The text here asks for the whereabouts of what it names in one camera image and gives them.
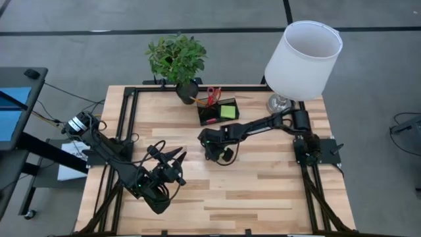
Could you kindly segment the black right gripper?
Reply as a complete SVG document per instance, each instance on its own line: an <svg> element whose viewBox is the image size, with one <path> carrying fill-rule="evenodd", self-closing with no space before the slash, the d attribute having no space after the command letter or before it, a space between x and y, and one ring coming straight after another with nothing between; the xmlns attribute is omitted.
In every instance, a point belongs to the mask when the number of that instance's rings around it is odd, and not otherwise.
<svg viewBox="0 0 421 237"><path fill-rule="evenodd" d="M234 151L229 145L234 145L235 140L226 135L225 129L213 130L204 128L198 135L197 139L205 148L205 159L219 163L223 160L229 163L233 160Z"/></svg>

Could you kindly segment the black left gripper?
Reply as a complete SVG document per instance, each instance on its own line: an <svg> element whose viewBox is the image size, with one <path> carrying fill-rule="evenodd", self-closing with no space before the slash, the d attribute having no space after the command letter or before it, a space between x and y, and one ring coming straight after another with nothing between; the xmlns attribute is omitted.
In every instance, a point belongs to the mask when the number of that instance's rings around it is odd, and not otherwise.
<svg viewBox="0 0 421 237"><path fill-rule="evenodd" d="M177 182L181 186L186 185L186 181L182 177L182 163L187 155L187 152L183 152L175 159L175 156L179 154L182 149L183 147L179 147L172 151L162 153L152 145L147 148L148 154L159 162L153 169L152 174L159 179L160 183Z"/></svg>

